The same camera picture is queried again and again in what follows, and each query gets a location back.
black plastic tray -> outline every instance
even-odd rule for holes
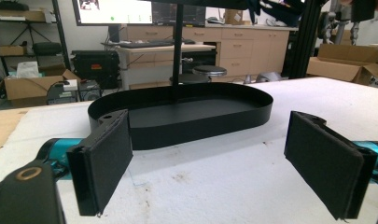
[[[271,95],[231,83],[120,91],[89,107],[91,129],[107,114],[128,109],[133,150],[168,147],[260,126],[270,118]]]

monitor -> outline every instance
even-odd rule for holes
[[[176,4],[152,2],[152,19],[156,25],[174,25],[176,21]],[[205,26],[206,7],[184,6],[183,25]]]
[[[140,0],[72,0],[77,26],[151,24],[151,2]]]

round stool seat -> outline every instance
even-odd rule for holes
[[[227,70],[213,65],[200,65],[192,69],[192,73],[207,77],[221,77],[227,74]]]
[[[179,83],[181,84],[197,84],[197,83],[206,83],[210,82],[211,79],[209,77],[204,77],[201,75],[196,75],[196,74],[181,74],[178,76]],[[173,77],[169,77],[169,80],[171,83],[173,82]]]

white wall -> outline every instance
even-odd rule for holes
[[[32,8],[50,8],[52,9],[52,4],[50,0],[20,0],[22,3],[26,3]],[[77,49],[104,49],[101,45],[105,41],[107,36],[107,28],[103,26],[76,26],[75,15],[73,11],[73,5],[71,0],[58,0],[59,9],[61,12],[61,18],[63,22],[63,29],[65,40],[67,44],[68,52]],[[325,4],[324,11],[329,10],[329,4]],[[224,9],[220,10],[221,15],[224,13]],[[208,8],[206,10],[206,17],[215,16],[218,18],[217,8]],[[271,16],[264,12],[258,17],[259,24],[265,24],[266,19],[272,19]],[[249,14],[247,11],[244,12],[244,20],[249,21]],[[3,35],[10,37],[11,33],[17,33],[19,29],[15,29],[16,26],[10,24],[6,31],[4,31],[0,36],[2,42]],[[48,29],[46,31],[47,36],[51,39],[55,39],[58,36],[55,29]],[[364,21],[360,24],[359,38],[357,41],[358,45],[369,45],[373,43],[378,44],[378,21]]]

white table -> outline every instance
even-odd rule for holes
[[[131,69],[130,66],[127,64],[127,56],[128,55],[143,55],[143,54],[154,54],[154,53],[171,53],[174,52],[174,46],[166,46],[166,47],[156,47],[156,48],[142,48],[142,49],[125,49],[125,48],[115,48],[116,52],[119,53],[120,56],[120,63],[119,67],[121,69],[121,79],[123,84],[123,89],[126,91],[129,89],[130,85],[130,78],[129,76],[142,76],[145,74],[147,80],[151,76],[155,76],[157,73],[157,69],[159,73],[164,73],[166,76],[165,80],[168,80],[168,77],[172,76],[172,66],[156,66],[156,67],[148,67],[148,68],[137,68]],[[211,45],[182,45],[182,52],[193,52],[193,51],[206,51],[215,49],[215,46]]]
[[[350,140],[378,140],[378,89],[313,77],[252,84],[273,98],[257,128],[172,147],[135,151],[104,215],[80,217],[72,181],[58,181],[68,223],[345,223],[285,159],[291,110],[319,116]],[[0,149],[0,181],[52,137],[86,137],[89,103],[30,110]],[[358,220],[375,224],[370,184]]]

